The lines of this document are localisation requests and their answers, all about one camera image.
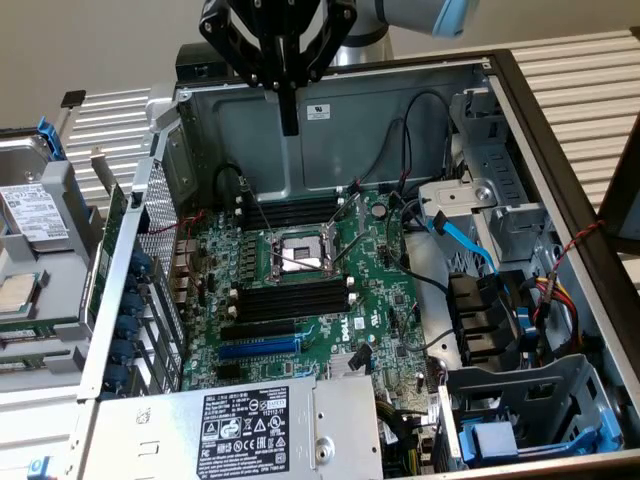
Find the ram slot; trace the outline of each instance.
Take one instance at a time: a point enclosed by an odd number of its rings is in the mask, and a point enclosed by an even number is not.
[[[272,228],[325,223],[338,211],[335,197],[269,202],[261,203],[260,206]],[[255,204],[248,205],[244,215],[243,230],[252,231],[267,228],[262,214]]]
[[[300,318],[349,311],[349,291],[343,279],[240,290],[236,301],[239,323]]]

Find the circuit board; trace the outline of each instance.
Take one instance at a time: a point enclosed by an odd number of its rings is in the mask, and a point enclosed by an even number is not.
[[[96,258],[97,270],[95,272],[95,279],[93,280],[93,285],[89,293],[88,309],[94,318],[98,316],[102,294],[107,282],[107,276],[109,275],[109,269],[111,268],[111,259],[116,249],[120,226],[122,225],[122,219],[126,210],[127,198],[120,188],[120,185],[115,184],[111,191],[109,213],[107,214],[107,221],[105,222],[101,248]]]
[[[197,240],[202,252],[206,252],[197,262],[196,275],[205,278],[213,273],[215,286],[213,291],[206,293],[204,306],[199,302],[196,289],[189,291],[183,316],[189,332],[183,390],[311,375],[327,378],[332,362],[341,359],[346,362],[367,342],[373,347],[371,375],[376,395],[392,401],[397,408],[427,409],[426,385],[420,393],[416,388],[416,375],[427,374],[424,354],[408,351],[398,335],[400,328],[406,344],[424,342],[420,317],[411,313],[416,303],[414,280],[380,256],[379,247],[387,243],[385,221],[374,218],[370,210],[374,204],[387,206],[387,195],[366,192],[361,200],[359,206],[351,206],[336,225],[341,246],[348,245],[360,232],[357,209],[364,207],[366,233],[334,271],[336,275],[354,278],[353,291],[357,301],[346,313],[299,319],[296,328],[304,335],[304,342],[302,350],[296,354],[255,356],[233,362],[218,359],[218,349],[225,343],[220,339],[220,329],[233,324],[227,314],[232,284],[242,282],[245,288],[275,285],[269,276],[271,247],[265,239],[269,232],[242,232],[233,218],[223,213],[210,214],[201,227],[191,231],[191,238]],[[273,233],[290,231],[274,229]],[[251,249],[252,256],[255,255],[255,266],[247,267],[243,260],[243,249],[247,248]],[[295,273],[283,276],[280,283],[304,282],[322,275],[322,272]],[[395,329],[391,318],[394,315],[395,325],[399,325]],[[217,378],[216,368],[227,363],[239,363],[242,376],[232,380]]]

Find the white wall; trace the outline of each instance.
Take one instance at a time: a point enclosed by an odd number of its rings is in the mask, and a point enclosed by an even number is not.
[[[479,2],[459,39],[393,29],[396,56],[640,25],[639,0]],[[201,41],[203,0],[2,3],[0,127],[33,124],[43,113],[55,118],[67,90],[104,92],[171,81],[180,45]]]

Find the black pcie slot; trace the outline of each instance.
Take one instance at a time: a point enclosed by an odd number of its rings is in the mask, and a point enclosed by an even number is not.
[[[247,325],[232,325],[220,329],[221,340],[245,340],[247,338],[277,337],[280,335],[294,335],[296,324],[293,320],[279,320],[277,322],[256,323]]]
[[[346,312],[349,292],[344,279],[240,290],[239,323]]]
[[[274,228],[327,222],[338,210],[334,197],[262,203],[260,206],[269,225]],[[258,207],[249,205],[245,210],[243,229],[258,230],[265,227]]]

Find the pcie slot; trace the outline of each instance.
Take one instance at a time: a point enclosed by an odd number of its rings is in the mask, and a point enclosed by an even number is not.
[[[222,345],[218,349],[218,358],[220,358],[220,360],[230,360],[232,358],[276,355],[281,353],[300,353],[300,340],[295,337],[283,337],[261,340],[254,343]]]
[[[296,324],[293,320],[280,320],[269,323],[253,323],[247,325],[232,325],[220,329],[220,339],[246,340],[248,338],[277,337],[280,335],[294,335]]]
[[[240,290],[236,321],[249,323],[347,312],[348,295],[343,279]]]
[[[338,210],[334,197],[261,203],[260,206],[273,228],[327,222]],[[266,228],[266,224],[258,207],[255,204],[249,205],[245,209],[243,229],[250,231],[263,228]]]

